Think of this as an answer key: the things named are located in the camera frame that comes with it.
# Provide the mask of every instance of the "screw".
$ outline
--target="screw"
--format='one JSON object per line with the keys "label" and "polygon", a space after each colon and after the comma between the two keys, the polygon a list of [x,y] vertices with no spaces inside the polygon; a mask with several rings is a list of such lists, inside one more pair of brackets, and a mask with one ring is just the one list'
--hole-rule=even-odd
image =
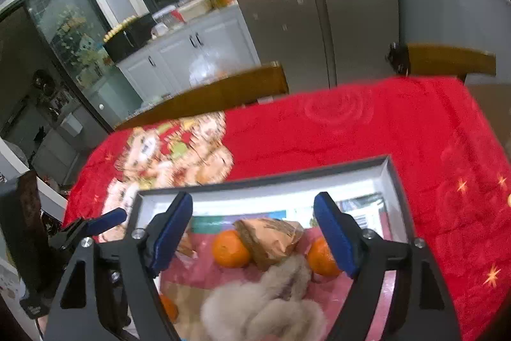
{"label": "screw", "polygon": [[135,229],[133,230],[133,232],[131,233],[131,236],[135,239],[135,240],[140,240],[144,234],[145,234],[145,230],[144,229]]}
{"label": "screw", "polygon": [[421,238],[415,239],[413,244],[415,244],[415,246],[418,247],[419,249],[423,249],[424,247],[426,247],[426,241]]}
{"label": "screw", "polygon": [[366,239],[372,239],[374,236],[376,235],[376,233],[374,231],[372,231],[371,229],[364,229],[362,230],[362,237],[366,238]]}
{"label": "screw", "polygon": [[119,279],[121,279],[121,274],[119,272],[115,271],[112,273],[111,279],[112,279],[112,283],[115,283]]}
{"label": "screw", "polygon": [[80,244],[81,244],[82,247],[90,247],[93,244],[93,238],[92,237],[85,237],[84,239],[82,239]]}

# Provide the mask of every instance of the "cabinet door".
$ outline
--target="cabinet door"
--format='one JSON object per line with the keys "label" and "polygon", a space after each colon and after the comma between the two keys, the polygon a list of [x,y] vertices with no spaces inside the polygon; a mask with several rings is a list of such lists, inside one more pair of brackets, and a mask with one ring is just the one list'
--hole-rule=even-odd
{"label": "cabinet door", "polygon": [[200,52],[198,42],[191,42],[190,37],[187,31],[180,31],[153,46],[157,65],[175,86],[175,94],[190,89],[190,66]]}
{"label": "cabinet door", "polygon": [[144,101],[172,92],[167,79],[155,65],[152,57],[145,56],[120,66],[123,74]]}
{"label": "cabinet door", "polygon": [[259,59],[251,51],[243,15],[234,11],[221,11],[195,26],[193,35],[202,48],[218,60],[226,71],[239,71],[254,67]]}

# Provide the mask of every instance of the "dining table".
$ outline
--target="dining table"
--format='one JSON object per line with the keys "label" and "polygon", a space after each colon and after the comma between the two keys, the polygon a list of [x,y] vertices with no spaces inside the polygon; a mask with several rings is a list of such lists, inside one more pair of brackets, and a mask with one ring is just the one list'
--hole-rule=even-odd
{"label": "dining table", "polygon": [[[388,155],[416,235],[430,247],[464,341],[511,288],[511,169],[454,77],[391,77],[292,94],[114,132],[91,153],[63,225],[121,206],[139,190],[308,170]],[[123,225],[104,240],[122,238]]]}

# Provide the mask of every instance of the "gold star pattern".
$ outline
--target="gold star pattern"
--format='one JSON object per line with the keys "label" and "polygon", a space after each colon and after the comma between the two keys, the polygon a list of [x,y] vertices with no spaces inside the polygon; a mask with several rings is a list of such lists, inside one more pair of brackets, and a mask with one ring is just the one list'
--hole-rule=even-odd
{"label": "gold star pattern", "polygon": [[495,263],[492,264],[492,268],[490,269],[490,273],[487,275],[488,279],[486,279],[483,283],[485,285],[486,283],[489,286],[493,286],[494,288],[497,287],[497,274],[500,272],[500,269],[497,270],[497,267],[495,266]]}
{"label": "gold star pattern", "polygon": [[461,191],[463,194],[467,190],[467,182],[463,181],[461,178],[458,181],[458,191]]}
{"label": "gold star pattern", "polygon": [[503,188],[504,190],[506,190],[507,189],[507,184],[506,184],[507,178],[504,178],[500,174],[499,174],[498,178],[499,178],[499,185],[500,185],[500,187]]}

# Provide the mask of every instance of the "orange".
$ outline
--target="orange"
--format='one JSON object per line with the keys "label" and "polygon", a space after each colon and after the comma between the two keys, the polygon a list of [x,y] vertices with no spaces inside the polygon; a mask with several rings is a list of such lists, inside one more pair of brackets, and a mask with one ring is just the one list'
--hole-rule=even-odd
{"label": "orange", "polygon": [[179,315],[179,311],[174,302],[170,300],[169,297],[165,296],[163,293],[160,293],[160,301],[162,301],[163,308],[170,319],[170,322],[175,322],[177,320],[177,316]]}
{"label": "orange", "polygon": [[226,230],[217,234],[213,241],[213,258],[223,267],[244,267],[252,256],[241,241],[236,230]]}
{"label": "orange", "polygon": [[322,276],[339,276],[341,271],[324,237],[316,239],[307,253],[307,262],[314,273]]}

